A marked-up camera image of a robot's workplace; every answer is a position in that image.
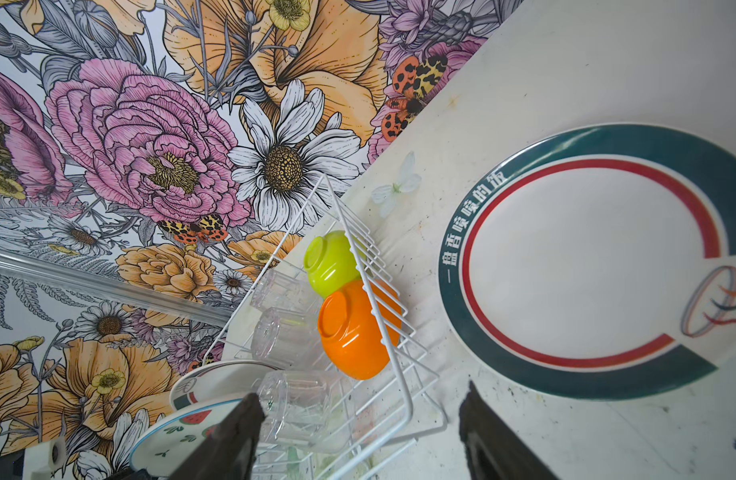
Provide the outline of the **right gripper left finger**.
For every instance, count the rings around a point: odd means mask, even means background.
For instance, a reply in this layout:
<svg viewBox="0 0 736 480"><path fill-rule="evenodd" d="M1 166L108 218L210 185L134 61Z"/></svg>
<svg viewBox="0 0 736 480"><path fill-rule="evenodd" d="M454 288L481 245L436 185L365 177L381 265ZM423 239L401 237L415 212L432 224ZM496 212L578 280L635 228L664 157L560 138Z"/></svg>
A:
<svg viewBox="0 0 736 480"><path fill-rule="evenodd" d="M170 479L251 479L265 419L259 396L249 393Z"/></svg>

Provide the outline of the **green red rimmed plate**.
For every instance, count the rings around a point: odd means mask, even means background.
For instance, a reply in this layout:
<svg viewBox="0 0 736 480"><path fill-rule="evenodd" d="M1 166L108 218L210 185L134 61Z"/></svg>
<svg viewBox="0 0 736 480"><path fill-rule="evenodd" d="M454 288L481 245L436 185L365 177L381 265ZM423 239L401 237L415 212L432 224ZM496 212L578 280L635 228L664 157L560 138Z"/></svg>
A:
<svg viewBox="0 0 736 480"><path fill-rule="evenodd" d="M439 287L466 347L529 389L688 385L736 356L736 156L638 124L542 140L464 196Z"/></svg>

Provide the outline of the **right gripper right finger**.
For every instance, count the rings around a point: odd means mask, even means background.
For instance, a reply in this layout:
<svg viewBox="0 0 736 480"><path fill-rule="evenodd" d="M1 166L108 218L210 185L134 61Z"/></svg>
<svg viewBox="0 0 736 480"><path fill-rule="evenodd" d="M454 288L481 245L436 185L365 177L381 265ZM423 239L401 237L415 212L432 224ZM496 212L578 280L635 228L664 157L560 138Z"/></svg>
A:
<svg viewBox="0 0 736 480"><path fill-rule="evenodd" d="M459 437L473 480L558 477L483 400L475 384L459 409Z"/></svg>

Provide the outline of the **white wire dish rack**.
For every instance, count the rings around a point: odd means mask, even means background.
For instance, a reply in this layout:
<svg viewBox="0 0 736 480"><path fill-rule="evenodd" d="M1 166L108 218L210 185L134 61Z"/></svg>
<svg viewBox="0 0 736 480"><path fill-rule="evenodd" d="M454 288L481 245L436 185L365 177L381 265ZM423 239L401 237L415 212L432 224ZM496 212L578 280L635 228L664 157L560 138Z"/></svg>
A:
<svg viewBox="0 0 736 480"><path fill-rule="evenodd" d="M297 248L285 232L222 329L234 358L326 379L266 402L269 433L258 479L375 479L449 418L434 396L439 374L370 228L320 176L302 214L317 212Z"/></svg>

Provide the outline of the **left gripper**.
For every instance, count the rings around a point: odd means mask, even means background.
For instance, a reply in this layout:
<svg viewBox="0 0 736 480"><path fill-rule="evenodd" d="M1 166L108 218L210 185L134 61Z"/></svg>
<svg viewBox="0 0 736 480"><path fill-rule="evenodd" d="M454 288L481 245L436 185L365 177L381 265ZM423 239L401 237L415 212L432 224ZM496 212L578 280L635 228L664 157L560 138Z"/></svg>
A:
<svg viewBox="0 0 736 480"><path fill-rule="evenodd" d="M0 456L0 479L52 479L68 459L64 436Z"/></svg>

